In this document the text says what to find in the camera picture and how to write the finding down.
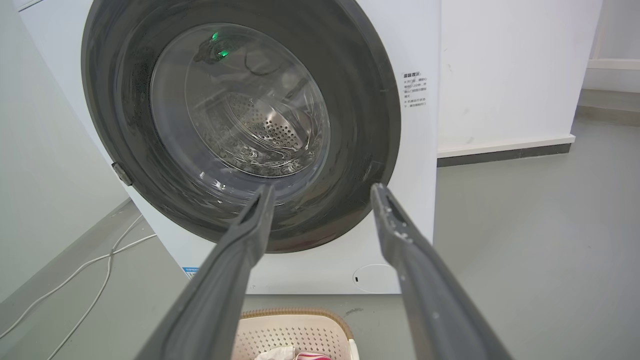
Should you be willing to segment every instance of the white washing machine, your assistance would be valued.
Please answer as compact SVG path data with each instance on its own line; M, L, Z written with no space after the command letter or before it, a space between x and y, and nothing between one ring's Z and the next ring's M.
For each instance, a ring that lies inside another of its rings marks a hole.
M14 3L188 275L274 184L247 293L399 293L369 188L387 183L432 237L439 0Z

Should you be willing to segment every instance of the sticker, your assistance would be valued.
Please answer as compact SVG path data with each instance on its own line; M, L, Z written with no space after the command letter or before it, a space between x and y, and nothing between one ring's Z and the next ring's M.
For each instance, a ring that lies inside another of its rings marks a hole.
M402 74L403 89L400 91L403 107L414 108L427 105L427 77L417 72Z
M198 272L198 268L182 268L184 273L187 274L189 279L193 279L193 276Z

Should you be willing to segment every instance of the power cord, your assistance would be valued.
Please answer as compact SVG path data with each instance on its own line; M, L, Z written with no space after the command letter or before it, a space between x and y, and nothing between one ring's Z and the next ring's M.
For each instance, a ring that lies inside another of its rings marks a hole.
M102 287L100 288L100 291L98 291L98 295L96 295L95 299L93 300L93 302L91 303L91 306L89 306L89 308L87 309L87 311L84 313L84 315L80 318L80 321L78 321L76 323L76 326L74 326L73 329L71 329L71 331L67 334L67 336L65 336L65 339L60 343L60 345L58 345L58 347L56 348L56 350L53 351L53 353L47 358L47 360L51 360L57 353L58 351L60 351L60 349L62 348L62 346L67 342L67 340L69 340L69 338L71 337L71 335L73 335L73 333L76 331L76 329L80 326L80 324L82 323L82 321L84 320L84 318L86 318L86 316L89 314L89 312L93 309L93 306L95 305L96 302L98 302L98 299L100 298L100 295L102 295L102 291L104 290L104 288L107 286L107 281L109 281L109 276L111 275L111 262L113 260L113 256L115 254L118 254L119 252L123 252L125 250L127 250L130 247L136 246L137 244L147 240L147 239L151 239L153 237L156 236L156 234L152 234L149 236L146 236L140 240L136 240L130 244L128 244L127 246L123 247L122 249L116 250L118 245L120 244L120 242L124 239L124 237L129 233L129 231L136 225L136 223L138 222L138 220L140 220L140 218L142 217L142 215L138 216L138 218L127 228L127 230L125 230L125 232L120 236L120 238L118 239L118 241L116 241L116 243L113 245L113 247L111 248L111 252L109 252L109 254L106 255L102 255L99 256L93 260L89 260L86 263L82 264L73 274L71 274L70 277L67 278L67 280L64 280L62 282L62 284L58 285L57 287L55 287L55 289L51 290L50 292L46 293L45 295L42 295L40 298L38 298L37 300L35 300L31 305L29 305L29 307L27 307L27 309L22 313L22 315L20 315L20 317L18 318L18 320L15 321L15 323L13 323L13 325L11 325L9 327L9 329L7 329L6 331L4 331L2 334L0 334L0 339L2 339L3 337L5 337L9 332L11 332L16 326L18 326L18 324L22 321L22 319L27 315L27 313L37 304L39 304L41 301L43 301L44 299L46 299L49 295L53 294L54 292L60 290L60 288L62 288L64 285L66 285L69 281L71 281L71 279L73 279L77 274L80 273L80 271L84 270L87 266L93 264L96 261L102 260L104 258L109 258L109 262L107 263L107 276L104 279L104 283L102 283Z

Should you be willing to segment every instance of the white laundry basket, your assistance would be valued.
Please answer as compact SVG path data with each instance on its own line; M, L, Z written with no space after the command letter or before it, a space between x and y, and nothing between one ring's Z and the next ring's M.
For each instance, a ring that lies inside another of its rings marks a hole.
M243 313L238 323L232 360L253 360L272 348L294 346L331 360L360 360L351 329L331 311L289 307Z

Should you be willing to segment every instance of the gray baseboard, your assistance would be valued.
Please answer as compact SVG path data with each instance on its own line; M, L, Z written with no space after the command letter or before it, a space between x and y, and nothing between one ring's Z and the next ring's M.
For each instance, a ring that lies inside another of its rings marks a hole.
M638 111L578 106L575 110L575 118L640 127L640 112Z
M515 150L506 150L506 151L485 152L483 154L452 156L450 158L438 159L438 167L453 167L456 165L487 163L491 161L532 158L535 156L544 156L544 155L565 154L569 152L569 149L571 149L570 143L562 143L559 145L529 147L526 149L515 149Z

